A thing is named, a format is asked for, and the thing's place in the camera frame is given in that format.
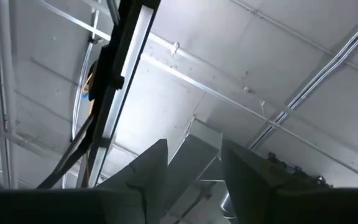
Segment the black frame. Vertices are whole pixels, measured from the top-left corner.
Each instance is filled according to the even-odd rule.
[[[117,119],[120,117],[122,107],[131,87],[134,73],[139,64],[141,52],[144,49],[144,45],[150,33],[159,4],[160,0],[121,1],[118,9],[120,21],[115,25],[111,33],[111,40],[109,44],[102,48],[98,62],[95,66],[96,70],[94,72],[93,83],[91,89],[89,90],[89,100],[94,100],[91,114],[82,126],[76,138],[72,140],[55,170],[37,187],[38,189],[52,188],[63,177],[63,175],[66,174],[74,166],[74,164],[87,153],[89,153],[86,160],[87,172],[82,174],[83,177],[80,177],[81,174],[78,176],[81,178],[81,187],[87,188],[89,186],[89,174],[92,173],[92,170],[94,169],[93,166],[95,159],[99,153],[104,153],[100,155],[103,157],[103,160],[96,176],[96,180],[98,179],[104,160],[107,156],[107,150],[105,152],[99,152],[99,147],[102,146],[108,149],[116,130],[115,125],[112,128],[112,135],[109,138],[102,137],[115,92],[120,90],[124,84],[124,77],[121,76],[121,71],[137,20],[139,18],[140,10],[142,6],[147,6],[153,9],[153,14],[143,40],[142,47],[140,48],[140,54],[137,57],[131,78],[128,80],[128,88],[125,92],[124,101],[119,108]]]

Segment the ceiling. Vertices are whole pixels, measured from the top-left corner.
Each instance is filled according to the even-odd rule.
[[[47,2],[90,23],[86,1]],[[74,92],[89,32],[37,1],[11,1],[9,12],[14,135],[34,149],[14,144],[14,165],[19,185],[35,187],[70,142]],[[98,29],[110,33],[108,15],[101,13],[99,21]],[[168,139],[172,157],[194,117],[249,146],[266,123],[244,107],[274,119],[281,111],[277,106],[288,104],[357,30],[356,0],[162,0],[152,32],[178,42],[180,50],[203,62],[147,42],[144,55],[165,69],[140,61],[103,174],[115,174],[160,138]],[[91,62],[102,45],[93,49]],[[173,70],[224,98],[178,78]],[[81,102],[79,124],[89,106]],[[282,123],[284,128],[358,171],[358,47],[295,113]],[[284,131],[276,130],[255,150],[261,156],[270,151],[336,187],[358,187],[358,173]],[[67,186],[74,186],[77,170],[71,171]]]

